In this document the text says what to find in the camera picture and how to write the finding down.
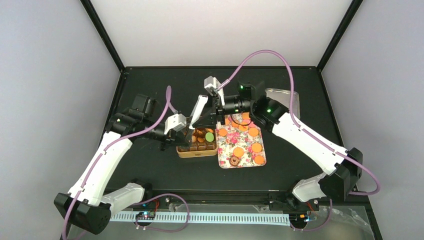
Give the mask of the gold cookie tin with tray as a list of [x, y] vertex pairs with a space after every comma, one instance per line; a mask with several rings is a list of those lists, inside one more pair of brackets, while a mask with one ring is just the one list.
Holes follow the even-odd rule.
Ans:
[[[205, 140], [205, 134], [211, 132], [214, 134], [214, 141]], [[176, 148], [180, 158], [197, 158], [215, 156], [218, 152], [216, 131], [212, 128], [196, 128], [191, 136], [191, 146], [189, 148]]]

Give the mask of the white and metal tongs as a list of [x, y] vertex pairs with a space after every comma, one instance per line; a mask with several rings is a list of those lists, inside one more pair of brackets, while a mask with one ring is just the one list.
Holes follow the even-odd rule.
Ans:
[[208, 102], [209, 97], [206, 95], [199, 95], [197, 98], [197, 102], [194, 105], [194, 108], [190, 114], [191, 121], [189, 124], [189, 129], [194, 130], [194, 124], [199, 120], [202, 115], [203, 109]]

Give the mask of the green macaron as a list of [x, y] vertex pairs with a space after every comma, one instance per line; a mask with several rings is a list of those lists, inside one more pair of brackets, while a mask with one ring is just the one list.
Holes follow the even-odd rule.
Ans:
[[215, 139], [215, 135], [212, 132], [207, 132], [204, 137], [207, 142], [213, 142]]

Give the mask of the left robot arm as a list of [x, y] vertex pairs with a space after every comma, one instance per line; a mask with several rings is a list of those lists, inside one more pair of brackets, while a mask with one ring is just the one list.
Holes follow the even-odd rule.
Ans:
[[153, 196], [152, 185], [133, 179], [125, 186], [105, 193], [106, 186], [120, 161], [139, 138], [168, 142], [183, 140], [177, 132], [186, 126], [184, 116], [171, 104], [172, 93], [165, 93], [165, 105], [156, 121], [150, 119], [155, 99], [139, 94], [133, 106], [113, 114], [105, 126], [100, 145], [78, 181], [67, 193], [58, 193], [54, 205], [63, 217], [61, 237], [68, 239], [69, 227], [83, 229], [81, 235], [98, 235], [111, 218], [128, 207], [160, 206], [162, 195]]

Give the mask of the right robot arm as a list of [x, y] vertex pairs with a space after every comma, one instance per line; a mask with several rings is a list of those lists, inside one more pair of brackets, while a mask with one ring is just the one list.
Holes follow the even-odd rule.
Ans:
[[300, 180], [286, 193], [284, 200], [290, 209], [299, 209], [305, 202], [322, 197], [341, 202], [354, 193], [362, 175], [362, 152], [356, 148], [347, 150], [301, 122], [292, 110], [293, 93], [265, 88], [260, 82], [240, 84], [237, 95], [225, 96], [223, 84], [215, 77], [204, 87], [213, 97], [215, 122], [222, 122], [226, 115], [248, 113], [256, 126], [287, 141], [320, 167], [321, 174]]

